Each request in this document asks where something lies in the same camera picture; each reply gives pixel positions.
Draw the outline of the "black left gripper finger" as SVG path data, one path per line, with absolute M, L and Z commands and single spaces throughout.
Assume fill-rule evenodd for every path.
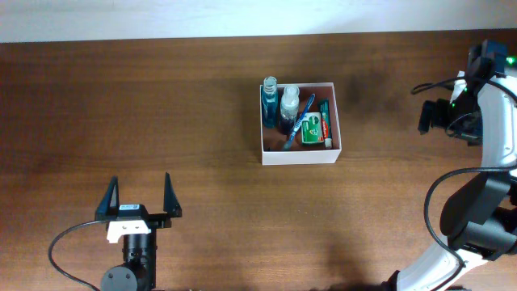
M 113 176 L 108 184 L 107 191 L 95 211 L 98 221 L 115 220 L 120 207 L 118 178 Z
M 165 173 L 163 211 L 169 217 L 180 218 L 183 216 L 182 207 L 174 193 L 170 174 Z

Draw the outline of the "teal mouthwash bottle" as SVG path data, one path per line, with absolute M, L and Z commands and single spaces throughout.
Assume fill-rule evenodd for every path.
M 277 80 L 273 76 L 265 77 L 261 91 L 263 125 L 272 129 L 276 125 L 278 108 Z

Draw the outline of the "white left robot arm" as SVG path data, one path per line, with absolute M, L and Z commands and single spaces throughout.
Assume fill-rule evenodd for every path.
M 123 241 L 123 263 L 108 269 L 101 290 L 148 291 L 156 288 L 157 230 L 170 228 L 183 215 L 171 178 L 165 174 L 163 211 L 150 214 L 142 204 L 122 205 L 118 178 L 113 177 L 95 211 L 95 219 L 107 223 L 110 244 Z

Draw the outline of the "green red toothpaste tube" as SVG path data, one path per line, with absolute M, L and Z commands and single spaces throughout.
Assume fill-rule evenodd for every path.
M 322 117 L 322 132 L 325 147 L 330 150 L 333 148 L 332 132 L 330 125 L 330 103 L 328 99 L 323 99 L 318 103 L 318 109 Z

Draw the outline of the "clear purple liquid bottle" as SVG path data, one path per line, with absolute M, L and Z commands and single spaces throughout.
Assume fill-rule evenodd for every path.
M 295 85 L 288 85 L 284 88 L 284 93 L 280 100 L 280 131 L 288 135 L 294 124 L 298 114 L 300 105 L 300 89 Z

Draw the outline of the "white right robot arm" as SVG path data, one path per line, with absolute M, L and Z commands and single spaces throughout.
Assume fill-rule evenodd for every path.
M 467 66 L 454 78 L 419 84 L 416 95 L 440 87 L 450 99 L 426 101 L 418 123 L 425 134 L 440 128 L 449 136 L 482 149 L 479 167 L 441 175 L 428 189 L 423 218 L 433 244 L 410 266 L 381 284 L 383 290 L 451 290 L 476 267 L 516 253 L 516 59 L 507 46 L 484 40 L 469 49 Z M 443 206 L 439 229 L 429 216 L 432 194 L 446 179 L 474 177 Z

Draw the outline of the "blue white toothbrush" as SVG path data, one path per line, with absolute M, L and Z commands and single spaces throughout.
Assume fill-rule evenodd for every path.
M 312 104 L 313 104 L 315 99 L 316 99 L 316 95 L 314 93 L 312 93 L 311 96 L 309 97 L 305 107 L 304 107 L 304 110 L 300 114 L 299 119 L 294 124 L 294 126 L 292 128 L 292 131 L 290 132 L 290 134 L 288 136 L 287 141 L 284 143 L 283 151 L 288 151 L 292 147 L 292 143 L 295 140 L 297 132 L 300 130 L 300 128 L 302 126 L 302 120 L 305 117 L 305 115 L 308 113 L 308 111 L 311 108 L 311 106 L 312 106 Z

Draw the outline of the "green soap box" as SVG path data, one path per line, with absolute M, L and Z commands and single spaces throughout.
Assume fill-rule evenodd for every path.
M 305 114 L 301 124 L 301 142 L 304 146 L 324 142 L 320 112 L 308 112 Z

